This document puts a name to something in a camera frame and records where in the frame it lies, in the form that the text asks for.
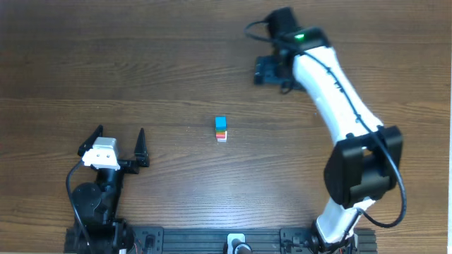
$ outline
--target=black cable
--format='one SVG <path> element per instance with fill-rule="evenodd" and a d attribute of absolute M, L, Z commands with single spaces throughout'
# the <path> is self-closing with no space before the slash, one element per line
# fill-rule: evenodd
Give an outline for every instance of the black cable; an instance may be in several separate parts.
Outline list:
<path fill-rule="evenodd" d="M 80 215 L 77 212 L 76 204 L 73 202 L 72 192 L 71 192 L 71 176 L 72 174 L 80 167 L 80 165 L 83 163 L 82 160 L 77 162 L 77 164 L 70 170 L 68 173 L 68 176 L 66 177 L 66 189 L 68 191 L 69 201 L 71 201 L 71 205 L 73 208 L 73 213 L 76 216 L 77 222 L 80 225 L 82 229 L 82 233 L 85 236 L 86 242 L 88 243 L 88 247 L 90 249 L 91 254 L 95 254 L 94 245 L 91 243 L 90 235 L 88 234 L 88 231 L 86 230 L 85 226 L 83 226 L 82 220 L 80 218 Z"/>
<path fill-rule="evenodd" d="M 262 24 L 262 23 L 267 24 L 266 21 L 262 20 L 262 21 L 252 22 L 249 25 L 247 25 L 245 27 L 245 29 L 244 29 L 245 35 L 250 37 L 250 38 L 252 38 L 252 39 L 254 39 L 254 40 L 258 40 L 258 41 L 261 41 L 261 42 L 273 43 L 273 44 L 278 45 L 278 46 L 280 46 L 282 48 L 293 50 L 297 54 L 306 55 L 310 59 L 314 60 L 316 63 L 321 65 L 323 68 L 325 68 L 326 71 L 328 72 L 328 74 L 330 74 L 334 78 L 336 85 L 340 88 L 340 91 L 344 94 L 345 99 L 347 100 L 348 104 L 352 108 L 353 114 L 357 117 L 357 120 L 362 124 L 362 126 L 366 129 L 366 131 L 369 132 L 371 138 L 379 146 L 380 150 L 383 152 L 384 156 L 386 157 L 386 159 L 388 160 L 389 164 L 391 165 L 391 167 L 393 169 L 393 172 L 395 174 L 395 177 L 397 178 L 398 187 L 400 189 L 400 198 L 402 199 L 402 205 L 401 205 L 400 213 L 399 213 L 397 219 L 395 219 L 393 222 L 391 222 L 389 224 L 385 224 L 385 223 L 381 223 L 381 222 L 376 221 L 374 218 L 370 217 L 370 215 L 368 215 L 361 208 L 357 208 L 357 211 L 360 214 L 363 214 L 372 224 L 374 224 L 376 226 L 380 226 L 380 227 L 383 227 L 383 228 L 391 228 L 393 226 L 397 226 L 403 220 L 403 218 L 406 215 L 407 193 L 406 193 L 405 185 L 403 184 L 402 176 L 400 175 L 400 172 L 398 171 L 397 165 L 393 161 L 393 158 L 392 158 L 391 154 L 386 149 L 386 146 L 381 142 L 381 140 L 376 136 L 376 134 L 362 120 L 361 115 L 356 110 L 355 106 L 352 103 L 352 100 L 348 96 L 348 94 L 345 91 L 344 87 L 340 84 L 340 81 L 339 81 L 338 77 L 336 77 L 334 72 L 331 71 L 331 68 L 329 66 L 327 66 L 324 62 L 318 60 L 315 56 L 311 55 L 310 53 L 308 53 L 306 51 L 303 51 L 303 50 L 299 49 L 299 47 L 294 46 L 293 44 L 289 44 L 289 43 L 286 43 L 286 42 L 283 42 L 283 41 L 280 41 L 280 40 L 271 39 L 271 38 L 265 38 L 265 37 L 262 37 L 262 36 L 259 36 L 259 35 L 255 35 L 255 34 L 252 34 L 252 33 L 249 32 L 249 29 L 252 26 L 257 25 L 257 24 Z"/>

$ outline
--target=wooden table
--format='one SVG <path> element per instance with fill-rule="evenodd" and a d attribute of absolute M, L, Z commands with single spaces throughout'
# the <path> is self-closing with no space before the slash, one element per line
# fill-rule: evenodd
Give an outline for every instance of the wooden table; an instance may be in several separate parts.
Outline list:
<path fill-rule="evenodd" d="M 376 229 L 380 253 L 445 253 L 451 4 L 435 1 L 0 1 L 0 251 L 61 252 L 64 180 L 98 124 L 149 169 L 119 214 L 168 228 L 309 226 L 328 193 L 331 138 L 302 92 L 253 85 L 270 45 L 243 27 L 281 6 L 322 27 L 369 108 L 404 135 L 408 213 Z M 214 117 L 226 115 L 217 144 Z M 78 183 L 95 172 L 79 170 Z M 370 209 L 389 222 L 398 190 Z"/>

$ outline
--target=small box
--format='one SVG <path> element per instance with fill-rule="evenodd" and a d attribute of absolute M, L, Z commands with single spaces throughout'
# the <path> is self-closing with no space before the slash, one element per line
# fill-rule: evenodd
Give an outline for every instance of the small box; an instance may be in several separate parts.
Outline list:
<path fill-rule="evenodd" d="M 215 129 L 216 131 L 226 131 L 227 129 L 226 116 L 215 117 Z"/>

